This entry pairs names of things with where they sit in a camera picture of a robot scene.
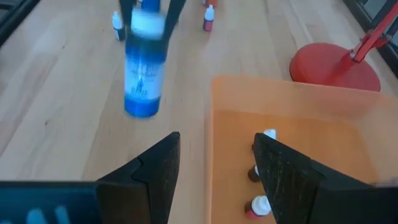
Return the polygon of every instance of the white dropper bottle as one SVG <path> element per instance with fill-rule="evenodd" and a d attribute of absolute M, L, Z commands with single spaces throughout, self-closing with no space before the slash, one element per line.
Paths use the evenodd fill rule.
<path fill-rule="evenodd" d="M 271 210 L 271 205 L 266 195 L 257 196 L 244 205 L 244 213 L 250 219 L 268 215 Z"/>
<path fill-rule="evenodd" d="M 264 134 L 272 139 L 276 139 L 276 130 L 275 129 L 267 129 L 264 131 Z M 257 165 L 254 165 L 248 172 L 249 179 L 253 182 L 260 182 L 260 174 Z"/>
<path fill-rule="evenodd" d="M 203 30 L 210 32 L 213 28 L 214 21 L 214 8 L 213 5 L 209 5 L 205 12 L 205 19 L 203 20 Z"/>
<path fill-rule="evenodd" d="M 116 34 L 116 39 L 118 41 L 124 41 L 124 39 L 126 38 L 126 31 L 124 29 L 123 22 L 120 19 L 120 15 L 117 11 L 113 12 L 112 25 Z"/>

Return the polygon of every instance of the red lamp base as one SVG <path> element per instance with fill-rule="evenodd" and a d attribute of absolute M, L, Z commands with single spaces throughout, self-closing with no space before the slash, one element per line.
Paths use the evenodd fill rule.
<path fill-rule="evenodd" d="M 341 58 L 348 52 L 334 44 L 308 44 L 292 59 L 290 76 L 295 82 L 380 91 L 380 80 L 367 62 L 344 67 Z"/>

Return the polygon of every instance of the plastic bottle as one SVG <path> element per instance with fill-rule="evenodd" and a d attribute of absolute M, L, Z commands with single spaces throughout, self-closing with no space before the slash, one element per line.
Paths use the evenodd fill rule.
<path fill-rule="evenodd" d="M 213 7 L 217 7 L 217 0 L 202 0 L 201 3 L 206 6 L 209 7 L 209 5 L 213 5 Z"/>
<path fill-rule="evenodd" d="M 126 30 L 124 29 L 124 25 L 117 11 L 113 12 L 112 25 L 116 34 L 116 39 L 118 41 L 124 41 L 126 39 Z"/>
<path fill-rule="evenodd" d="M 160 12 L 160 0 L 141 1 L 141 9 L 146 12 Z"/>
<path fill-rule="evenodd" d="M 271 212 L 271 205 L 265 195 L 257 196 L 244 205 L 244 213 L 250 219 L 266 216 Z"/>
<path fill-rule="evenodd" d="M 209 5 L 205 12 L 205 18 L 203 20 L 203 30 L 210 32 L 213 28 L 213 20 L 214 20 L 214 8 L 213 5 Z"/>
<path fill-rule="evenodd" d="M 257 165 L 254 165 L 251 169 L 249 169 L 248 177 L 252 182 L 260 182 L 260 174 Z"/>
<path fill-rule="evenodd" d="M 266 134 L 270 138 L 276 139 L 276 130 L 275 129 L 267 129 L 264 131 L 264 134 Z M 254 150 L 254 143 L 251 144 L 251 150 Z"/>
<path fill-rule="evenodd" d="M 131 116 L 148 118 L 159 110 L 168 46 L 161 40 L 164 28 L 164 15 L 133 9 L 124 75 L 124 109 Z"/>

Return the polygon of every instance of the small dropper bottle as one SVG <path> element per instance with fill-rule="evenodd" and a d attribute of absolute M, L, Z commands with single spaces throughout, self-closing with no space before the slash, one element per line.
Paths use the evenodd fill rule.
<path fill-rule="evenodd" d="M 265 195 L 257 196 L 244 205 L 244 213 L 250 219 L 266 216 L 271 212 L 271 205 Z"/>
<path fill-rule="evenodd" d="M 248 177 L 249 179 L 254 182 L 260 182 L 260 175 L 259 175 L 259 169 L 257 168 L 257 165 L 254 165 L 248 172 Z"/>
<path fill-rule="evenodd" d="M 203 20 L 203 30 L 210 32 L 213 28 L 213 20 L 214 20 L 214 9 L 213 5 L 209 5 L 209 8 L 206 9 L 205 18 Z"/>
<path fill-rule="evenodd" d="M 124 25 L 117 11 L 113 12 L 112 25 L 116 34 L 116 39 L 118 41 L 124 41 L 126 39 L 126 30 L 124 29 Z"/>

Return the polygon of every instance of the red desk lamp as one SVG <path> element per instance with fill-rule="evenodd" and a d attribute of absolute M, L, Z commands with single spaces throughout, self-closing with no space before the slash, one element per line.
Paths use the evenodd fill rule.
<path fill-rule="evenodd" d="M 374 30 L 369 30 L 351 50 L 328 43 L 302 47 L 290 63 L 290 76 L 295 82 L 339 86 L 359 90 L 380 91 L 380 80 L 364 60 L 374 47 L 381 47 L 391 37 L 383 35 L 398 15 L 398 3 Z"/>

